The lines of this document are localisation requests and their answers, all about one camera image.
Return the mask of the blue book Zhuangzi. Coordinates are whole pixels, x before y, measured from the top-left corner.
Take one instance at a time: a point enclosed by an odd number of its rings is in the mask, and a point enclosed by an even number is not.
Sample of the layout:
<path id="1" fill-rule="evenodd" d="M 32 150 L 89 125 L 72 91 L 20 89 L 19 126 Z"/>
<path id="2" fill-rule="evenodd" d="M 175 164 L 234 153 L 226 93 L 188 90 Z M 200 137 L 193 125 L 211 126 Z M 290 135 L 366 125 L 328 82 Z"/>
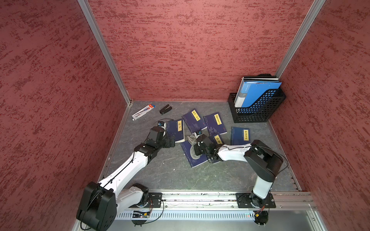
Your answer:
<path id="1" fill-rule="evenodd" d="M 185 130 L 183 119 L 168 121 L 166 129 L 171 141 L 174 141 L 175 143 L 181 143 L 185 141 Z"/>

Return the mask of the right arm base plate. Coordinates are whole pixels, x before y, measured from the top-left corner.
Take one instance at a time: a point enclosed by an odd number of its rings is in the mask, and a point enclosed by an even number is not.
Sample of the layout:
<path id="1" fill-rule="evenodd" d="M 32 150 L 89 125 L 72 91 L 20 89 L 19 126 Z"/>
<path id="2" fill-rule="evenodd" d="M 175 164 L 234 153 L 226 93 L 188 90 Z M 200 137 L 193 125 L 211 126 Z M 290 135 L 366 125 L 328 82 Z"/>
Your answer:
<path id="1" fill-rule="evenodd" d="M 265 199 L 261 199 L 253 193 L 236 193 L 238 208 L 276 208 L 275 200 L 271 193 Z"/>

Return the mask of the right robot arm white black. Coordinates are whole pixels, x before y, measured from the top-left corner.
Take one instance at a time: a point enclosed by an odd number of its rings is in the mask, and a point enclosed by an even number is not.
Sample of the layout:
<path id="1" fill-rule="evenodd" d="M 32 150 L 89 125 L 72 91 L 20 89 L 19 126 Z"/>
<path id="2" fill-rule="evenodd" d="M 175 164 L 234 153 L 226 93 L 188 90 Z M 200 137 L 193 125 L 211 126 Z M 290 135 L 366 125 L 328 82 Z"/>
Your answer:
<path id="1" fill-rule="evenodd" d="M 215 144 L 211 138 L 202 134 L 190 139 L 195 155 L 205 155 L 213 161 L 246 162 L 257 174 L 254 188 L 249 196 L 251 206 L 263 209 L 272 185 L 280 173 L 284 157 L 270 149 L 260 140 L 249 144 L 226 145 Z"/>

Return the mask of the blue book Hanfeizi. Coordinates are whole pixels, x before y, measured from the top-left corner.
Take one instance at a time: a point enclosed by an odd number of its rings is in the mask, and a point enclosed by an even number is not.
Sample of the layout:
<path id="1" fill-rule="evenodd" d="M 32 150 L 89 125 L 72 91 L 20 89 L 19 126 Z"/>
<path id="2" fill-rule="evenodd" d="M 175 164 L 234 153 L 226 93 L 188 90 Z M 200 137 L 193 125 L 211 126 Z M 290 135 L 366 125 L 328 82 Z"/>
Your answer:
<path id="1" fill-rule="evenodd" d="M 210 138 L 211 142 L 214 143 L 215 145 L 224 145 L 225 144 L 221 135 L 218 134 L 218 133 L 210 135 L 209 138 Z"/>

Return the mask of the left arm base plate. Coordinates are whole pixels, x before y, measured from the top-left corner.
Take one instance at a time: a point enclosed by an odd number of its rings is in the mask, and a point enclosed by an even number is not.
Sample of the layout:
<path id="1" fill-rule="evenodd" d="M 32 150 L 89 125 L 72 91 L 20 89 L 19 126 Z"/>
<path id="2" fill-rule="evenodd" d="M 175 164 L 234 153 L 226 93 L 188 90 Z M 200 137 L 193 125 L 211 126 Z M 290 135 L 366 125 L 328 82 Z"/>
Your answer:
<path id="1" fill-rule="evenodd" d="M 142 209 L 142 208 L 161 208 L 163 207 L 162 200 L 163 193 L 148 193 L 148 199 L 140 205 L 132 205 L 132 209 Z"/>

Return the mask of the blue book Shijing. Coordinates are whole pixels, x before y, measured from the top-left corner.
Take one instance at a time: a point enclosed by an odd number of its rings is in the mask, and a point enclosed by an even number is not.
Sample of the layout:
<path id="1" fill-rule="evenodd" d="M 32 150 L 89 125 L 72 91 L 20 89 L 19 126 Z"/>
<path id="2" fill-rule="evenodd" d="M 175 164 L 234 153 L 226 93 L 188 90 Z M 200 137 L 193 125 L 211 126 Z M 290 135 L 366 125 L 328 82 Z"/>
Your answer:
<path id="1" fill-rule="evenodd" d="M 189 141 L 180 143 L 180 146 L 182 147 L 184 155 L 186 156 L 192 168 L 197 167 L 208 161 L 206 155 L 201 155 L 201 156 L 195 155 L 194 146 L 192 146 Z"/>

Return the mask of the grey knitted cloth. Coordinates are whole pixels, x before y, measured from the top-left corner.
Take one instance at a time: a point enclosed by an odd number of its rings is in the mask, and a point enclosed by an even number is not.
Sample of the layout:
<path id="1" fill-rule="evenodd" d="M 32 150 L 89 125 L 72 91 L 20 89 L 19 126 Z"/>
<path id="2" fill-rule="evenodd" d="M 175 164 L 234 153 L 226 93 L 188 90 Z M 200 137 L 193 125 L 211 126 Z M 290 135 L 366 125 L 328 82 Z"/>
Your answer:
<path id="1" fill-rule="evenodd" d="M 188 142 L 191 144 L 190 148 L 190 156 L 192 159 L 197 160 L 200 156 L 196 155 L 195 153 L 195 145 L 197 144 L 197 138 L 195 135 L 188 136 Z"/>

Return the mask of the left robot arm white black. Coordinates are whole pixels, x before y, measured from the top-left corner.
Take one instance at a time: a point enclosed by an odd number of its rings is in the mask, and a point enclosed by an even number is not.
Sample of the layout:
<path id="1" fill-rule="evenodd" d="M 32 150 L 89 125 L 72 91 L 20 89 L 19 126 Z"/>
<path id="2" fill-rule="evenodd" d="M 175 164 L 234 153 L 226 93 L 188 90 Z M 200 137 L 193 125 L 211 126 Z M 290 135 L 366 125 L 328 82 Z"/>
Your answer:
<path id="1" fill-rule="evenodd" d="M 106 231 L 118 212 L 131 206 L 154 207 L 147 187 L 134 184 L 124 190 L 127 183 L 146 167 L 162 148 L 174 147 L 174 140 L 164 127 L 155 126 L 144 142 L 134 148 L 132 155 L 116 171 L 100 182 L 90 182 L 84 189 L 76 219 L 82 231 Z"/>

